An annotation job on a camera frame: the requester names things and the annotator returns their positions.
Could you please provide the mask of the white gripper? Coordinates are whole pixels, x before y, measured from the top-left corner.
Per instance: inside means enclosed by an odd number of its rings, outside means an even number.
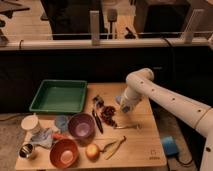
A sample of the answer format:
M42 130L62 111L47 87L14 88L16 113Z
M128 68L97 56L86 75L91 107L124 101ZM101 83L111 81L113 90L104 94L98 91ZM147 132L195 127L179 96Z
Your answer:
M128 113L132 111L138 103L137 100L128 99L124 95L116 96L115 100L120 105L120 110L123 113Z

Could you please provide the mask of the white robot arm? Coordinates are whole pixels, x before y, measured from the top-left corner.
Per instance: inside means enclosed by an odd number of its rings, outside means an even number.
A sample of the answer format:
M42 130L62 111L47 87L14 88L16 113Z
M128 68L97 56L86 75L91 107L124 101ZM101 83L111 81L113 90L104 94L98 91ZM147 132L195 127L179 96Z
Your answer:
M213 107L163 88L153 80L149 68L129 73L127 87L118 97L121 111L133 111L143 96L153 100L206 138L199 171L213 171Z

